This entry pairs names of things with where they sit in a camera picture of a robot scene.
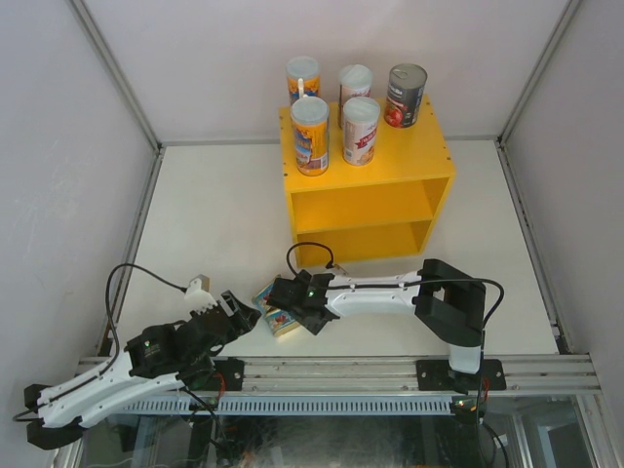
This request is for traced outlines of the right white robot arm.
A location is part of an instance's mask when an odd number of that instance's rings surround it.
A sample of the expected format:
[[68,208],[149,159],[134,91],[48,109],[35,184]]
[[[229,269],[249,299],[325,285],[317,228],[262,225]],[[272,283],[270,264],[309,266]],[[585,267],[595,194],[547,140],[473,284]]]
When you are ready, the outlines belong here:
[[305,270],[277,278],[267,304],[318,334],[331,321],[365,314],[415,317],[448,346],[448,378],[468,389],[483,376],[486,285],[451,265],[427,259],[396,276],[357,278]]

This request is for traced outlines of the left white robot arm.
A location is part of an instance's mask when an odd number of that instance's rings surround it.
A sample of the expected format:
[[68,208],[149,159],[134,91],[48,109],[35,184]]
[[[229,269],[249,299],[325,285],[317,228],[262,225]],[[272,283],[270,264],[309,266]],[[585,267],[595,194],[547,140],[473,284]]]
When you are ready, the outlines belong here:
[[262,313],[230,291],[213,297],[190,319],[151,326],[130,339],[114,358],[57,386],[32,384],[24,404],[36,413],[27,441],[43,450],[80,439],[108,415],[159,392],[210,385],[214,357],[251,332]]

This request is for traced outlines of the orange can with spoon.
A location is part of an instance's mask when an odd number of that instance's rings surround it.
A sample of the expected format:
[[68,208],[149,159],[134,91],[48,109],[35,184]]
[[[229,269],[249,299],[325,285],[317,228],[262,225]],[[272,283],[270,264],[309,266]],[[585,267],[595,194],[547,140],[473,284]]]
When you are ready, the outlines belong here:
[[286,65],[290,104],[300,96],[318,97],[321,92],[320,64],[309,56],[292,58]]

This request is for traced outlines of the yellow wooden shelf cabinet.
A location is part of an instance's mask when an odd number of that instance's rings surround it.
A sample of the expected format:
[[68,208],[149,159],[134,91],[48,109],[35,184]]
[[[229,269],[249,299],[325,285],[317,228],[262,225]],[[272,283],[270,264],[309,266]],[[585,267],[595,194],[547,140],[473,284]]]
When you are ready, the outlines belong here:
[[372,161],[343,160],[337,105],[330,105],[329,167],[303,175],[295,163],[290,110],[279,110],[284,191],[297,263],[324,265],[422,254],[456,177],[428,97],[416,123],[380,122]]

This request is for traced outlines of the white porridge can red label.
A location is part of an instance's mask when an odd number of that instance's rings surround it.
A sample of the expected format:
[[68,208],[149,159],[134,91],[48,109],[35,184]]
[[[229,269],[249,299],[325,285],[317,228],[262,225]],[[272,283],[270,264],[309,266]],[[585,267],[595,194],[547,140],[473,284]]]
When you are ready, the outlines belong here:
[[354,97],[369,97],[371,95],[372,72],[361,64],[344,66],[339,74],[340,105]]

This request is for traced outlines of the yellow can with white spoon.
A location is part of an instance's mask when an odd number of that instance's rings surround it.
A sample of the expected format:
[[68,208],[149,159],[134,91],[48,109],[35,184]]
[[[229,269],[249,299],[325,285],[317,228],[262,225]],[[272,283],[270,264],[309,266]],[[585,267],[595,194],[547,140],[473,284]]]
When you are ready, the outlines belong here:
[[319,176],[329,167],[328,104],[319,97],[301,97],[291,107],[295,160],[305,176]]

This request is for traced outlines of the dark blue tin can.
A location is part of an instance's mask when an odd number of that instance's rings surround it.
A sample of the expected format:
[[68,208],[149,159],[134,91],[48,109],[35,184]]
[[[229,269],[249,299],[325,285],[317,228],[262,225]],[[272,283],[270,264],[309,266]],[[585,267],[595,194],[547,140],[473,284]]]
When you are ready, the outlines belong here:
[[418,117],[428,75],[423,67],[400,63],[389,72],[384,120],[394,128],[408,128]]

